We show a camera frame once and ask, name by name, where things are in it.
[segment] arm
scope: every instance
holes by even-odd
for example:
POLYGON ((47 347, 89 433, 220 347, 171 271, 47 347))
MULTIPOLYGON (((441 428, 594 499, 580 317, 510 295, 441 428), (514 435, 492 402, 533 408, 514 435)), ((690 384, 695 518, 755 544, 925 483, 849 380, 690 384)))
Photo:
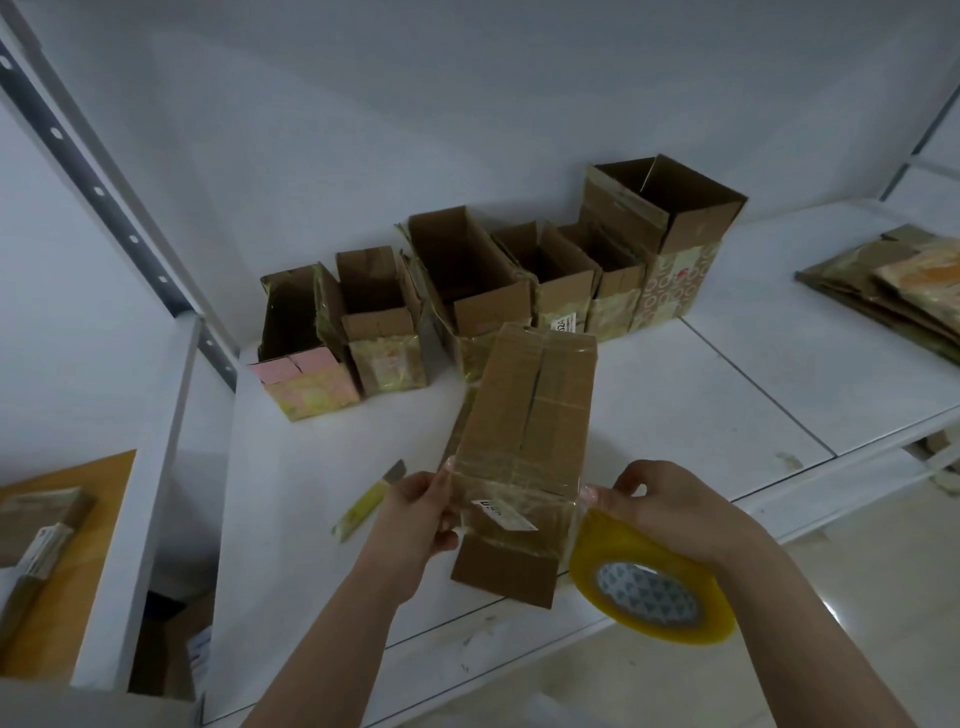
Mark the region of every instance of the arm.
POLYGON ((449 471, 416 473, 391 488, 353 570, 245 728, 360 725, 397 607, 417 591, 427 560, 457 547, 445 510, 449 471))
POLYGON ((693 473, 637 460, 582 498, 713 570, 780 728, 915 727, 789 555, 693 473))

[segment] tile floor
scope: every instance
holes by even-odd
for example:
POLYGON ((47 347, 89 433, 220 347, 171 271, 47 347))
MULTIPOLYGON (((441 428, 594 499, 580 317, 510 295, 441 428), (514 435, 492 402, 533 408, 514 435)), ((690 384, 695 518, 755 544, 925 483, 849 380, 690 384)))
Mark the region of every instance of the tile floor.
MULTIPOLYGON (((917 722, 960 725, 960 497, 925 482, 787 548, 917 722)), ((738 634, 684 647, 619 626, 407 725, 509 726, 538 692, 615 726, 774 726, 738 634)))

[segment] orange wooden board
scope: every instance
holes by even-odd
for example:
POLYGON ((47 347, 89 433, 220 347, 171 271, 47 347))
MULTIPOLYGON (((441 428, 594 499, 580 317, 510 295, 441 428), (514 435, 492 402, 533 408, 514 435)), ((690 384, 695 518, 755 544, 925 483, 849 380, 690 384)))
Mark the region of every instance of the orange wooden board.
POLYGON ((135 450, 0 488, 0 499, 81 486, 97 501, 27 618, 0 654, 0 675, 68 683, 84 640, 135 450))

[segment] forearm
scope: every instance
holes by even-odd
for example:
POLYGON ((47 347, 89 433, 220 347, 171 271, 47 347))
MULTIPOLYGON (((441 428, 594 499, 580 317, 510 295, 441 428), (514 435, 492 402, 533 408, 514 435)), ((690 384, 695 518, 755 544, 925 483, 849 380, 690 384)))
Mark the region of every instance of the forearm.
POLYGON ((779 728, 914 726, 790 556, 765 532, 716 571, 779 728))
POLYGON ((244 725, 359 726, 396 606, 375 574, 352 571, 244 725))

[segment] tape roll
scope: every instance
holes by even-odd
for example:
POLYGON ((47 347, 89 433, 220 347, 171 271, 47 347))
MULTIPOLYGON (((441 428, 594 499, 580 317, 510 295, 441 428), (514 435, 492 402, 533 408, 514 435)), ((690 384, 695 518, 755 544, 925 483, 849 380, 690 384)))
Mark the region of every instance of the tape roll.
POLYGON ((570 554, 570 576, 593 606, 651 637, 713 644, 736 626, 707 567, 600 511, 584 515, 570 554))

